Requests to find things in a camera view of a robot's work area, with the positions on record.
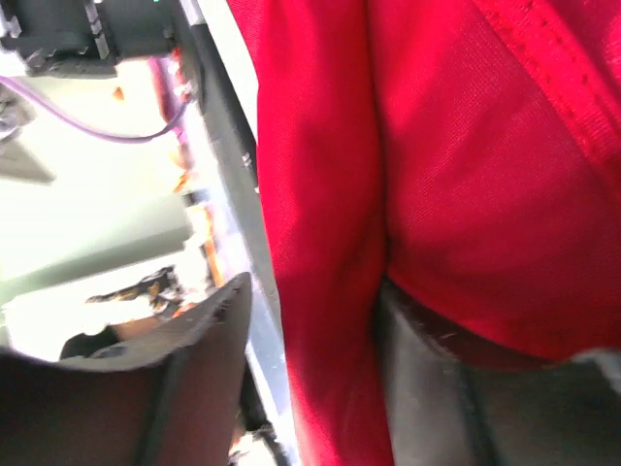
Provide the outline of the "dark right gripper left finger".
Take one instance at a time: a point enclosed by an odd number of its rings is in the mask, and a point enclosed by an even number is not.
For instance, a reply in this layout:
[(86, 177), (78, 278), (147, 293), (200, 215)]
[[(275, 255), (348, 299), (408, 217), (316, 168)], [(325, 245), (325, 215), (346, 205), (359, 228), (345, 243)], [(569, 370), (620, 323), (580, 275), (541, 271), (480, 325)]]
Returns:
[(251, 311), (242, 273), (203, 303), (89, 358), (1, 352), (5, 465), (224, 465)]

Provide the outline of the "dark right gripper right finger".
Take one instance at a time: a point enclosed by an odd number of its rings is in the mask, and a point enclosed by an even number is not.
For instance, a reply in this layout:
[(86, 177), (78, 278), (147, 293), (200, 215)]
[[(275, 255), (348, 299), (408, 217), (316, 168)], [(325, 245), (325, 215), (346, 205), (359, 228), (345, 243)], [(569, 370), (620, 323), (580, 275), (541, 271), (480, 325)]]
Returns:
[(620, 355), (546, 364), (468, 336), (384, 281), (376, 340), (399, 465), (616, 465)]

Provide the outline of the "red cloth napkin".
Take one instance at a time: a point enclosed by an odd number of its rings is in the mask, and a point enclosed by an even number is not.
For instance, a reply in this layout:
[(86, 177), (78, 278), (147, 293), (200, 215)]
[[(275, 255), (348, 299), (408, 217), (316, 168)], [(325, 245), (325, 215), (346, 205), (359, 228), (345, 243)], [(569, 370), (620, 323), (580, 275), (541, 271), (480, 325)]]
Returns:
[(463, 358), (620, 346), (616, 1), (233, 1), (307, 465), (394, 461), (383, 279)]

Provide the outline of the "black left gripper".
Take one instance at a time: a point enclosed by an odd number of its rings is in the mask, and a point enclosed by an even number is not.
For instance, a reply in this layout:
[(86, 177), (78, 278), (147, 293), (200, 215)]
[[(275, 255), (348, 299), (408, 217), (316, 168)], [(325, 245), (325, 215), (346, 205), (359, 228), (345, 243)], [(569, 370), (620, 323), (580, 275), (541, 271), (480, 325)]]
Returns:
[(111, 78), (179, 43), (178, 1), (3, 1), (1, 75)]

